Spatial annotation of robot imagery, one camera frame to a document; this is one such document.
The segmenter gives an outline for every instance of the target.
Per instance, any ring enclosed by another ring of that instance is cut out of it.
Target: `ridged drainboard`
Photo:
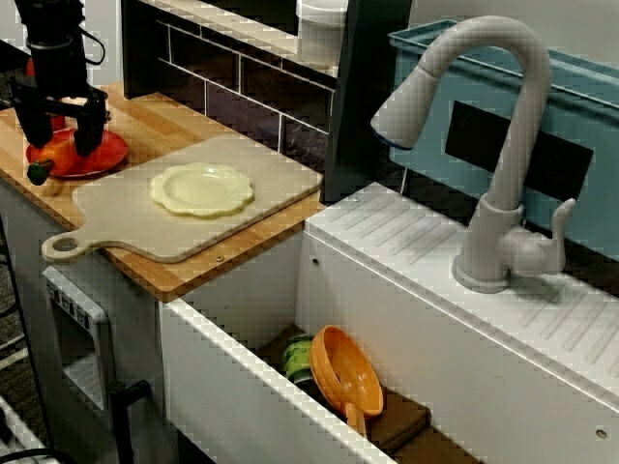
[[[460,322],[619,411],[619,300],[568,275],[516,277],[496,295],[456,282],[465,227],[372,184],[306,230]]]

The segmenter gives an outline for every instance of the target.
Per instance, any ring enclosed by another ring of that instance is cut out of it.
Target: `scalloped plate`
[[[216,217],[242,211],[253,200],[253,188],[249,177],[230,166],[193,162],[155,177],[151,198],[175,214]]]

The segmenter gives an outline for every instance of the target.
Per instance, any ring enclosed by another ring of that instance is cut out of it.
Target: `butcher block countertop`
[[[24,157],[27,142],[15,112],[0,112],[0,176],[67,230],[75,230],[84,223],[72,201],[77,187],[223,132],[234,132],[161,94],[128,101],[123,97],[121,83],[102,89],[108,93],[111,112],[106,128],[125,139],[129,153],[111,171],[89,179],[49,178],[40,187],[30,184]],[[74,120],[67,121],[74,127]],[[105,248],[101,253],[138,285],[167,303],[300,231],[306,218],[324,209],[318,197],[318,192],[313,193],[180,263],[157,263],[117,247]]]

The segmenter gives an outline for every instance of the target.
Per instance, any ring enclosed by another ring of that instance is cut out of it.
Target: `orange strainer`
[[[366,437],[365,418],[382,412],[383,394],[361,349],[341,329],[327,326],[311,342],[309,367],[329,403]]]

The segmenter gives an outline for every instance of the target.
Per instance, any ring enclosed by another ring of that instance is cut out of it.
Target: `cutting board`
[[[240,213],[215,218],[170,213],[150,197],[151,179],[190,162],[235,168],[251,179],[253,201]],[[285,208],[320,188],[322,176],[241,135],[225,133],[181,151],[76,188],[84,225],[43,243],[44,259],[67,264],[100,247],[122,247],[177,263]]]

